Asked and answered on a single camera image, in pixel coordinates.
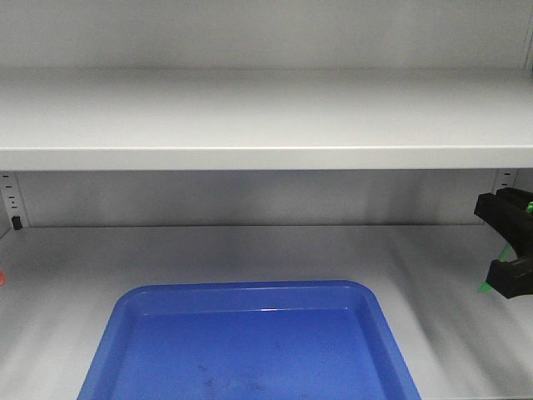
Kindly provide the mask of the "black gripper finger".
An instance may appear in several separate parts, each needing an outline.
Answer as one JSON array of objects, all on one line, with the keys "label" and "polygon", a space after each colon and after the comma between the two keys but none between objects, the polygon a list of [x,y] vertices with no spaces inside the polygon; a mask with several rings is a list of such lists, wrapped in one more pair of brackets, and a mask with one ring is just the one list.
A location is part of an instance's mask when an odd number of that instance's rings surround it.
[{"label": "black gripper finger", "polygon": [[532,192],[502,188],[496,194],[481,194],[474,214],[498,232],[514,249],[516,256],[532,256]]},{"label": "black gripper finger", "polygon": [[505,298],[531,295],[532,258],[520,257],[512,262],[493,260],[486,283]]}]

